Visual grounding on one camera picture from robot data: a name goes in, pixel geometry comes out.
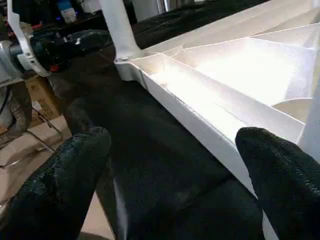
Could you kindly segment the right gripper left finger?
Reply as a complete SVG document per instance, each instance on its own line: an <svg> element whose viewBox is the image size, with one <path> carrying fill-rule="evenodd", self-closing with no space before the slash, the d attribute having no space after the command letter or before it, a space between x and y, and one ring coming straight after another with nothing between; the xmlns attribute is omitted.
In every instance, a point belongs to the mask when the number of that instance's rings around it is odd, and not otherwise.
<svg viewBox="0 0 320 240"><path fill-rule="evenodd" d="M100 126L65 140L20 187L0 218L2 240L76 240L109 159Z"/></svg>

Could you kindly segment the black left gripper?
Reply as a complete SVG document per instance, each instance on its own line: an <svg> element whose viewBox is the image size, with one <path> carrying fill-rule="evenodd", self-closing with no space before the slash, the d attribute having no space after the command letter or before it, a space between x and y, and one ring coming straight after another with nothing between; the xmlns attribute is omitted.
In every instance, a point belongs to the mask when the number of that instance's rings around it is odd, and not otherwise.
<svg viewBox="0 0 320 240"><path fill-rule="evenodd" d="M36 59L45 70L59 73L67 70L69 60L63 53L64 42L77 51L93 51L108 46L111 36L107 30L87 29L61 38L54 30L42 30L33 33L32 49Z"/></svg>

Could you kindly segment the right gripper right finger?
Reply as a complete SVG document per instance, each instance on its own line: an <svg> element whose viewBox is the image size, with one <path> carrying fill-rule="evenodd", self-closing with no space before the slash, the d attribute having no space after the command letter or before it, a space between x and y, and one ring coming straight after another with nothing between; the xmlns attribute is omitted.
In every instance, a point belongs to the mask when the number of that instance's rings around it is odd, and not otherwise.
<svg viewBox="0 0 320 240"><path fill-rule="evenodd" d="M235 144L280 240L320 238L320 165L264 128L243 127Z"/></svg>

